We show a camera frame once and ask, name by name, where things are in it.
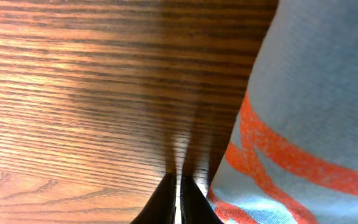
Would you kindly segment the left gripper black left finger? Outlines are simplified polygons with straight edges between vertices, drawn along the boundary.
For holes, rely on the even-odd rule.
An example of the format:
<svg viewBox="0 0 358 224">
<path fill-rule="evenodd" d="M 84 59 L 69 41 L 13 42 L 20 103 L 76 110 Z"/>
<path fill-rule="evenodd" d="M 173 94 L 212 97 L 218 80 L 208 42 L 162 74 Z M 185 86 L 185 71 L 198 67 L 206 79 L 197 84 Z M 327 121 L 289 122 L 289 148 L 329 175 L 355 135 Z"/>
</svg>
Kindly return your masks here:
<svg viewBox="0 0 358 224">
<path fill-rule="evenodd" d="M 176 212 L 176 187 L 176 176 L 165 174 L 131 224 L 173 224 Z"/>
</svg>

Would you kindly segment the light blue t-shirt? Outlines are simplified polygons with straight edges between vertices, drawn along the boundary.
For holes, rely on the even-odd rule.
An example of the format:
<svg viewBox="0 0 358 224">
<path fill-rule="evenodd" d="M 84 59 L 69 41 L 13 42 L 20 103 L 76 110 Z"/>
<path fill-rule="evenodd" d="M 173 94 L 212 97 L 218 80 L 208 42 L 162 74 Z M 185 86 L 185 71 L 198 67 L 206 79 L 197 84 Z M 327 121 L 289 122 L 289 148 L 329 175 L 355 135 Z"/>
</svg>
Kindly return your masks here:
<svg viewBox="0 0 358 224">
<path fill-rule="evenodd" d="M 358 224 L 358 0 L 279 2 L 208 200 L 223 223 Z"/>
</svg>

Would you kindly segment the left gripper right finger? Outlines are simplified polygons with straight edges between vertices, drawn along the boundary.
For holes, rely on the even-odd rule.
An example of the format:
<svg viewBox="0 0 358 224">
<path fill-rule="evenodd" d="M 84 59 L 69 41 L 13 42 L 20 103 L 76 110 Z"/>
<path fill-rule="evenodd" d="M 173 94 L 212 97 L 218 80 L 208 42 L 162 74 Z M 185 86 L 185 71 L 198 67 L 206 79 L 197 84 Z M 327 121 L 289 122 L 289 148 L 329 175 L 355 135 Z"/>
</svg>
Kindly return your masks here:
<svg viewBox="0 0 358 224">
<path fill-rule="evenodd" d="M 192 176 L 182 176 L 180 185 L 182 224 L 223 224 Z"/>
</svg>

